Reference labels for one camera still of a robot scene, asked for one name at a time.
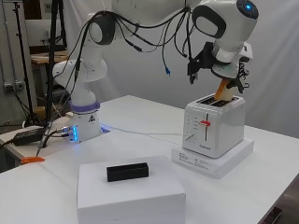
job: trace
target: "orange object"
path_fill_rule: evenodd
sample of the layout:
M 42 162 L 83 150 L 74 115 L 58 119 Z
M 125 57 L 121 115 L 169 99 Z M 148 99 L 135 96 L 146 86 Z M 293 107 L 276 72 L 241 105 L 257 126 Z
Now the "orange object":
M 230 80 L 229 79 L 226 79 L 224 78 L 215 94 L 215 100 L 220 100 L 226 86 L 229 84 Z
M 40 161 L 45 161 L 45 159 L 40 157 L 25 157 L 21 160 L 21 165 Z

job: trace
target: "orange handle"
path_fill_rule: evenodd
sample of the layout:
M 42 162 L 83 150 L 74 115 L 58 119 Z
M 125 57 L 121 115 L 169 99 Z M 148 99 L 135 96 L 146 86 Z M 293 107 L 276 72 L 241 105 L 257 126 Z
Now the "orange handle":
M 41 161 L 45 161 L 45 159 L 40 157 L 25 157 L 21 160 L 21 165 Z

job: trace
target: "sticker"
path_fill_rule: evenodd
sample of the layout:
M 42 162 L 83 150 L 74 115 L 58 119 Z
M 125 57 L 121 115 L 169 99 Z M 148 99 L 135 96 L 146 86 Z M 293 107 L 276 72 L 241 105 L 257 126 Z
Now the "sticker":
M 91 117 L 90 117 L 90 120 L 88 121 L 88 122 L 94 122 L 95 121 L 95 118 L 94 118 L 94 116 L 92 115 Z
M 190 153 L 183 153 L 175 149 L 172 149 L 172 160 L 205 173 L 213 174 L 219 168 L 216 164 L 201 160 Z

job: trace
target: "white backdrop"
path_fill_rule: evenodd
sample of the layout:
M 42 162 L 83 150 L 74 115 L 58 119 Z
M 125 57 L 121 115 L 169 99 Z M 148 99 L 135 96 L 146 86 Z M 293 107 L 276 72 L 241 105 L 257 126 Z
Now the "white backdrop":
M 104 2 L 109 8 L 109 0 Z M 86 15 L 103 9 L 103 5 L 100 0 L 64 0 L 64 3 L 69 48 L 72 49 Z M 249 39 L 254 61 L 248 65 L 250 89 L 244 94 L 247 124 L 299 137 L 299 1 L 255 0 L 254 3 L 260 11 L 260 19 Z M 160 33 L 161 30 L 157 30 L 143 35 L 158 42 Z M 179 43 L 184 36 L 179 34 Z M 194 32 L 193 51 L 199 52 L 207 40 Z M 143 50 L 151 49 L 133 41 Z M 186 76 L 187 61 L 173 44 L 166 47 L 165 55 L 171 77 L 164 71 L 160 49 L 149 54 L 138 53 L 123 41 L 117 41 L 105 49 L 107 77 L 92 83 L 91 88 L 102 102 L 131 94 L 180 108 L 218 88 L 220 80 L 208 71 L 201 71 L 199 80 L 191 86 Z

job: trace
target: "black device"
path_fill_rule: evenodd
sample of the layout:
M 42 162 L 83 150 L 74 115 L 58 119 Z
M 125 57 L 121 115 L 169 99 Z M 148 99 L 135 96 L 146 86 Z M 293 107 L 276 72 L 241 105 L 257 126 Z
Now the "black device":
M 12 139 L 12 143 L 16 146 L 24 146 L 30 143 L 41 141 L 45 130 L 43 128 L 34 129 L 24 133 L 17 133 Z
M 147 163 L 107 167 L 107 182 L 149 177 Z

